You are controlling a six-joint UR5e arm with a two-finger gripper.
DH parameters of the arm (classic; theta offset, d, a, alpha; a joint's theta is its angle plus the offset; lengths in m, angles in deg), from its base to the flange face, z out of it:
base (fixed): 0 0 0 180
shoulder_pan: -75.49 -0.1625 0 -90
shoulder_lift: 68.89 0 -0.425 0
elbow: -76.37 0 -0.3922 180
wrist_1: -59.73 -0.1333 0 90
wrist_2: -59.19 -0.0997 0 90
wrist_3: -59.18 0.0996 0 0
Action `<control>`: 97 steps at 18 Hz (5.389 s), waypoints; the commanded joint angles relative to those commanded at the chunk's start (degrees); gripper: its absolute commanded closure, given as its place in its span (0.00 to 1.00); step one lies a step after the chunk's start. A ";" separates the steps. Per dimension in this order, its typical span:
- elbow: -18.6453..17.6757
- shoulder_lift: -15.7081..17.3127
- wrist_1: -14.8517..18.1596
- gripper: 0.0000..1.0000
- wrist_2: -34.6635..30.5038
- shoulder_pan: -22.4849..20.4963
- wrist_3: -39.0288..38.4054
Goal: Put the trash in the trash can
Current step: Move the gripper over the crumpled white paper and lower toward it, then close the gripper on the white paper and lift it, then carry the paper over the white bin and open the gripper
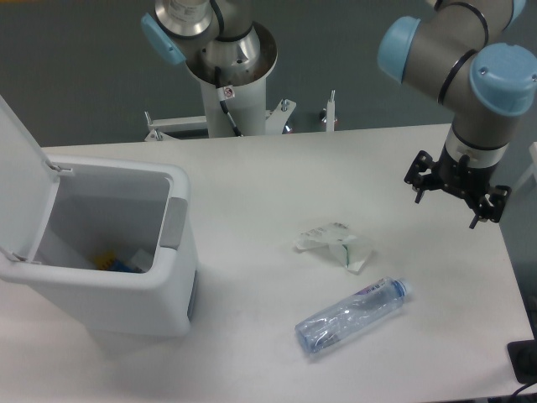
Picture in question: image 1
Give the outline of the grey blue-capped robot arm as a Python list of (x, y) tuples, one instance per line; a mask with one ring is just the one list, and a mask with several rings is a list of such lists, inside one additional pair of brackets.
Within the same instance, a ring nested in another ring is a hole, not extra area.
[[(435, 17), (402, 17), (384, 35), (378, 67), (454, 114), (438, 160), (420, 152), (404, 180), (418, 196), (441, 190), (462, 199), (476, 221), (498, 222), (508, 186), (490, 182), (536, 93), (536, 59), (498, 41), (522, 1), (437, 1)], [(277, 60), (272, 34), (248, 1), (158, 1), (141, 28), (159, 56), (186, 64), (201, 85), (212, 137), (280, 134), (281, 109), (266, 108)]]

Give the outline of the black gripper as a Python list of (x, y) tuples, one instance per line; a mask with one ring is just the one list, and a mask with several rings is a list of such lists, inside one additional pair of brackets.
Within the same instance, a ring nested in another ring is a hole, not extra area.
[(441, 189), (463, 199), (474, 212), (469, 228), (478, 222), (499, 223), (508, 199), (510, 186), (490, 186), (490, 180), (497, 164), (486, 168), (470, 166), (468, 156), (454, 160), (447, 149), (441, 151), (438, 161), (421, 150), (411, 163), (404, 182), (411, 185), (416, 193), (414, 202), (420, 203), (426, 191)]

